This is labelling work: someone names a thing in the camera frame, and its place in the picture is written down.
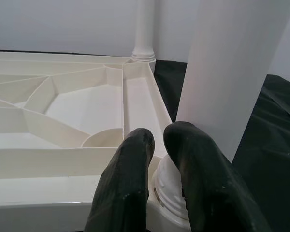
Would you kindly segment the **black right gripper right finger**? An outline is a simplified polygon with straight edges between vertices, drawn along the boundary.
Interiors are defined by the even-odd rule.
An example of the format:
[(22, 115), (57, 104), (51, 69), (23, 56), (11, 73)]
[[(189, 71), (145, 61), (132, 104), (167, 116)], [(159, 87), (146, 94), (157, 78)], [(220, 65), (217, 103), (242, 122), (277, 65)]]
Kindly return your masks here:
[(163, 138), (180, 172), (193, 232), (271, 231), (246, 183), (208, 134), (178, 121), (165, 128)]

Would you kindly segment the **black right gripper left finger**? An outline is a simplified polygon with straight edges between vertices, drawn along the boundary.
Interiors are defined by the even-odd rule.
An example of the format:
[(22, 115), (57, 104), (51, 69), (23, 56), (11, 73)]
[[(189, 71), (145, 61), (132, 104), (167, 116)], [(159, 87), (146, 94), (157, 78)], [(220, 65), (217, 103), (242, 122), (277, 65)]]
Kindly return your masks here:
[(154, 149), (148, 129), (137, 128), (126, 136), (99, 179), (84, 231), (146, 231), (148, 167)]

